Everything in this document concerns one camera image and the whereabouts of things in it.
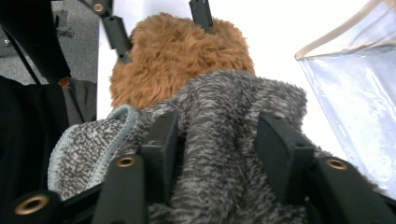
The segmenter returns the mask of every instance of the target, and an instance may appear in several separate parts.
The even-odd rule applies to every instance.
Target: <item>brown fur hat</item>
[[[131,34],[130,63],[120,60],[111,77],[112,106],[142,109],[174,95],[192,78],[218,69],[247,70],[253,61],[242,33],[213,19],[210,34],[190,19],[167,13],[139,22]]]

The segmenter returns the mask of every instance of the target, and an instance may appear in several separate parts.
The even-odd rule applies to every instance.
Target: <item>black fabric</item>
[[[50,153],[68,127],[62,88],[0,77],[0,212],[47,188]]]

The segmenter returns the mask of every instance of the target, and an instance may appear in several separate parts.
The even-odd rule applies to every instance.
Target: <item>gray floor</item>
[[[64,57],[71,70],[71,76],[96,82],[99,17],[78,0],[52,2],[52,9],[54,11],[67,10],[66,26],[62,27],[62,29],[74,34],[72,37],[59,37]],[[40,81],[47,83],[39,75],[29,58],[27,59]],[[0,76],[12,78],[25,85],[34,84],[20,58],[16,55],[0,58]]]

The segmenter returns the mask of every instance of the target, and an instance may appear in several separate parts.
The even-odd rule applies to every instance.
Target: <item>gray knit fabric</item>
[[[178,112],[178,134],[186,139],[171,202],[151,205],[150,223],[306,223],[303,207],[276,202],[254,150],[261,111],[284,118],[300,131],[305,104],[304,91],[290,84],[243,71],[216,71],[140,111],[117,156],[135,153],[153,121],[168,111]],[[120,124],[97,121],[79,126],[78,132],[89,129],[97,130],[97,135],[69,138],[62,165],[50,171],[57,176],[52,189],[63,199],[87,188],[92,165],[102,151],[97,147],[108,145]]]

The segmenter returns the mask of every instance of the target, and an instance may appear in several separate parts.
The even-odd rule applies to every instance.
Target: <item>clear plastic bag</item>
[[[369,1],[295,57],[348,160],[396,199],[396,1]]]

